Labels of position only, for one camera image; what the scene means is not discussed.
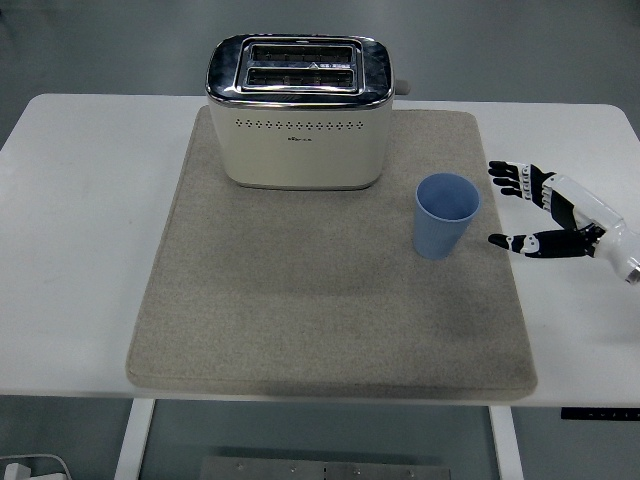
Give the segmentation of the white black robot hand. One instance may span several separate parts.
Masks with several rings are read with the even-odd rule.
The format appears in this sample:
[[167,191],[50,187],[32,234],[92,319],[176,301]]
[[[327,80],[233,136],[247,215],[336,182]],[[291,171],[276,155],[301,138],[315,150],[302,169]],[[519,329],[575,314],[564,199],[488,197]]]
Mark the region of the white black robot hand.
[[491,244],[528,258],[603,259],[619,278],[639,283],[639,234],[586,188],[534,164],[491,161],[488,173],[502,195],[536,205],[560,226],[528,234],[491,234]]

